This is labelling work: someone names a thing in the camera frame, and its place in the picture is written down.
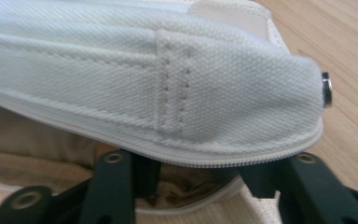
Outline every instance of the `wooden floor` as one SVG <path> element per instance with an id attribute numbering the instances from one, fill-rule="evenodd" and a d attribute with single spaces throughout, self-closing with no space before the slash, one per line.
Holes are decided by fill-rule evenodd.
<path id="1" fill-rule="evenodd" d="M 312 57 L 331 74 L 334 107 L 325 110 L 324 135 L 309 152 L 320 156 L 345 185 L 358 189 L 358 0 L 256 2 L 271 10 L 294 54 Z M 273 205 L 248 199 L 244 191 L 189 215 L 139 215 L 137 223 L 276 223 Z"/>

